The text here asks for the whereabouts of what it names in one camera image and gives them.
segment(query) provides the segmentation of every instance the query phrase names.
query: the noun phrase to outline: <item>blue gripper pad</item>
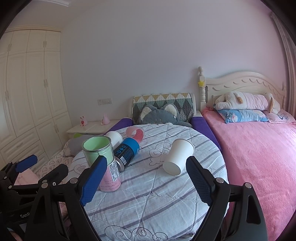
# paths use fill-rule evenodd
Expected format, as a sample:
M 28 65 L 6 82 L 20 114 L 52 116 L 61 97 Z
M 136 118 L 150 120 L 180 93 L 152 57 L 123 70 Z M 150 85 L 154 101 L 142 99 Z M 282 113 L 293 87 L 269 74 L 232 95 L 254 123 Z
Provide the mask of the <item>blue gripper pad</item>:
M 25 158 L 24 160 L 21 160 L 17 164 L 15 171 L 16 172 L 23 172 L 23 171 L 27 170 L 28 168 L 34 166 L 37 163 L 37 161 L 38 161 L 37 156 L 31 155 L 31 156 Z
M 80 203 L 83 207 L 88 202 L 92 201 L 106 170 L 107 159 L 104 156 L 99 156 L 90 167 L 91 173 L 89 174 L 89 178 L 82 187 Z
M 195 157 L 189 157 L 187 159 L 186 170 L 200 199 L 204 203 L 206 203 L 208 206 L 211 206 L 212 205 L 212 198 L 211 198 L 212 187 L 203 176 L 203 174 L 205 174 L 205 172 L 208 170 L 203 169 Z

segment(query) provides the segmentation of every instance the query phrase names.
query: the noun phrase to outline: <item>pink bedspread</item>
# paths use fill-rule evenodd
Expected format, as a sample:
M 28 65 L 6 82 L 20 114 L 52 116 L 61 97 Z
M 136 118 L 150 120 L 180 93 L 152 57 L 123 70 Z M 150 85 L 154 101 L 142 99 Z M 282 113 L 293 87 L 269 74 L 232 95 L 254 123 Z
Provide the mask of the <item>pink bedspread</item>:
M 229 183 L 253 185 L 268 240 L 275 241 L 296 209 L 296 125 L 226 124 L 216 111 L 204 113 L 204 118 L 222 148 Z

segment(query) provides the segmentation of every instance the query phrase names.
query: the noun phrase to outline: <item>pink rabbit figurine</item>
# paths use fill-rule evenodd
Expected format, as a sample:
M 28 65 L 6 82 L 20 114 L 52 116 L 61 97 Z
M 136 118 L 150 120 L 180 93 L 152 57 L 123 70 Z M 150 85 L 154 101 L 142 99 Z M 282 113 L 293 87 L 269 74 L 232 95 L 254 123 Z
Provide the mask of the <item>pink rabbit figurine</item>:
M 86 125 L 87 125 L 86 118 L 84 116 L 80 117 L 80 126 L 86 126 Z
M 101 125 L 108 125 L 109 123 L 110 123 L 110 120 L 109 120 L 107 114 L 104 114 Z

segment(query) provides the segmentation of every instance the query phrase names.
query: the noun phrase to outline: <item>carved headboard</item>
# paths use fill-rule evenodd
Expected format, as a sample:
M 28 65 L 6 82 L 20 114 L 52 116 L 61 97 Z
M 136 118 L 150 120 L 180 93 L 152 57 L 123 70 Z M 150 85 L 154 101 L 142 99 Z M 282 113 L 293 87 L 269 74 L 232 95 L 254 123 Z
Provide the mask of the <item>carved headboard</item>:
M 219 96 L 233 90 L 262 95 L 270 92 L 280 103 L 281 108 L 284 110 L 286 108 L 286 86 L 283 85 L 283 88 L 280 89 L 262 74 L 239 71 L 220 78 L 210 79 L 204 77 L 202 67 L 199 67 L 198 70 L 200 84 L 200 103 L 198 107 L 200 111 L 206 106 L 212 107 Z

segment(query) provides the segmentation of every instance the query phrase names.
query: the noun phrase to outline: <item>white wardrobe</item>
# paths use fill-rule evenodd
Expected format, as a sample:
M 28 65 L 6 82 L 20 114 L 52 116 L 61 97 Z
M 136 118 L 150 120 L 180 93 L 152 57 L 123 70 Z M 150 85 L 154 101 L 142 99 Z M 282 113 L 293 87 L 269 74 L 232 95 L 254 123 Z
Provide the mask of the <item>white wardrobe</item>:
M 20 30 L 0 39 L 0 168 L 34 154 L 36 171 L 68 141 L 59 51 L 59 32 Z

